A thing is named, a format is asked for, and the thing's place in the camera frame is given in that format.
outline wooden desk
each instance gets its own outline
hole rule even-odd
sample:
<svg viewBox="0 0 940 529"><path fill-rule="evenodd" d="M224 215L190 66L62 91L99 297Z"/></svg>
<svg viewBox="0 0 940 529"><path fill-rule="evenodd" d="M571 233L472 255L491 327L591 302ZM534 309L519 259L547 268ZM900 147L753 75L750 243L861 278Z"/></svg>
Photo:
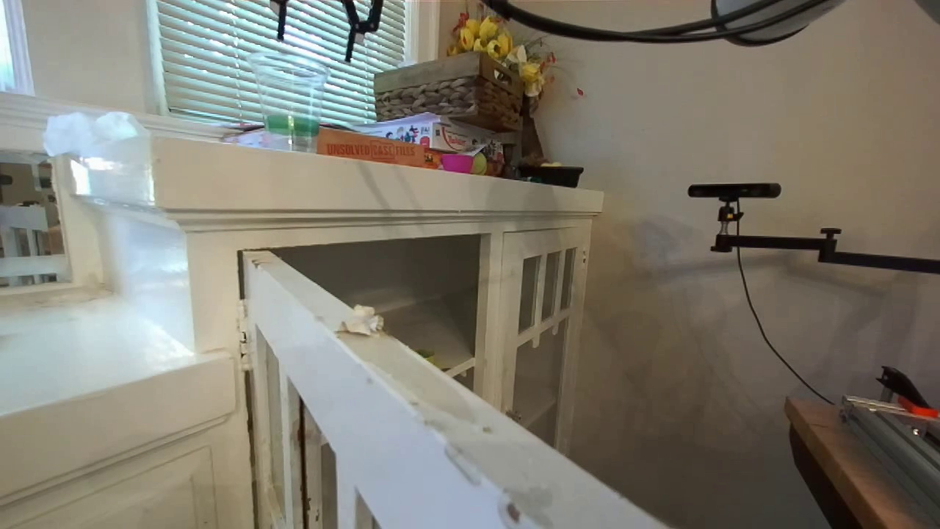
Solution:
<svg viewBox="0 0 940 529"><path fill-rule="evenodd" d="M788 416L794 462L832 525L936 525L926 497L838 409L788 399Z"/></svg>

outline yellow flowers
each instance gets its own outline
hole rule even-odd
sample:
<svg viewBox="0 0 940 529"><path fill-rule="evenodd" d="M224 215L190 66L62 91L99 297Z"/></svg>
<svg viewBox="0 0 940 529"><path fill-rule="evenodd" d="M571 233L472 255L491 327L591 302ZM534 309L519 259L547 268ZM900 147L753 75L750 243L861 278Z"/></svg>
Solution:
<svg viewBox="0 0 940 529"><path fill-rule="evenodd" d="M477 15L469 15L469 9L462 12L450 44L450 56L484 53L500 69L516 72L525 96L541 96L547 86L547 66L553 65L553 56L541 59L537 49L541 42L516 44L502 18L484 12L484 5L479 5Z"/></svg>

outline cabinet top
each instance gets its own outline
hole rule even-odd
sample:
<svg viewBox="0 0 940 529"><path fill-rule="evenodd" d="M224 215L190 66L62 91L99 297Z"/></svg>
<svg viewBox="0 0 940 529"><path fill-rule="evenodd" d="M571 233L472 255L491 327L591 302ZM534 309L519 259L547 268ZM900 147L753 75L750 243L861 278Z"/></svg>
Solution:
<svg viewBox="0 0 940 529"><path fill-rule="evenodd" d="M584 216L603 193L491 175L247 150L220 140L140 136L74 165L77 193L99 203L196 212L296 212L328 216Z"/></svg>

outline basket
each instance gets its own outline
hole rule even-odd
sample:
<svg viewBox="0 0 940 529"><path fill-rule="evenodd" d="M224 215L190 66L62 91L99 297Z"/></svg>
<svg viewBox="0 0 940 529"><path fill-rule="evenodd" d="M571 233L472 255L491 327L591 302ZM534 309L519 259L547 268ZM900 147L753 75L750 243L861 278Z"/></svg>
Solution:
<svg viewBox="0 0 940 529"><path fill-rule="evenodd" d="M378 121L424 111L516 133L524 128L524 81L479 53L377 72Z"/></svg>

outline wire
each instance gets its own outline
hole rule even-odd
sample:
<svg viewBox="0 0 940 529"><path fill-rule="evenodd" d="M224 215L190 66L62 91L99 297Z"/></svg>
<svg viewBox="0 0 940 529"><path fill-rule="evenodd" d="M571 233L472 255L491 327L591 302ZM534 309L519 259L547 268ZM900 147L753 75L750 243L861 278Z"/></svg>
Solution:
<svg viewBox="0 0 940 529"><path fill-rule="evenodd" d="M676 22L676 27L615 33L615 28L575 27L575 22L541 18L534 12L510 5L510 0L484 0L484 5L493 9L497 15L502 15L509 19L516 19L516 22L525 22L525 27L534 27L541 33L553 33L553 34L563 34L563 37L582 37L582 42L637 42L637 44L694 44L694 42L717 42L717 37L745 42L750 33L760 33L760 28L769 28L775 22L795 19L798 15L814 12L819 5L828 5L828 3L832 0L804 0L804 3L794 5L794 9L775 12L766 19L744 22L744 27L734 27L734 28L728 27L731 19L739 19L739 18L759 15L764 9L781 5L781 0L754 0L753 5L734 9L728 15L717 15L717 9L714 9L710 18L690 19L690 22Z"/></svg>
<svg viewBox="0 0 940 529"><path fill-rule="evenodd" d="M753 287L745 285L739 247L734 249L734 255L738 255L738 272L739 272L745 309L753 310L753 316L754 316L754 324L759 324L759 332L760 332L766 350L794 372L794 379L801 382L801 388L807 388L816 399L833 406L822 390L816 390L816 388L775 350L775 343L769 340L769 334L766 334L766 328L764 328L764 319L760 319L760 313L759 313L759 309L754 309Z"/></svg>

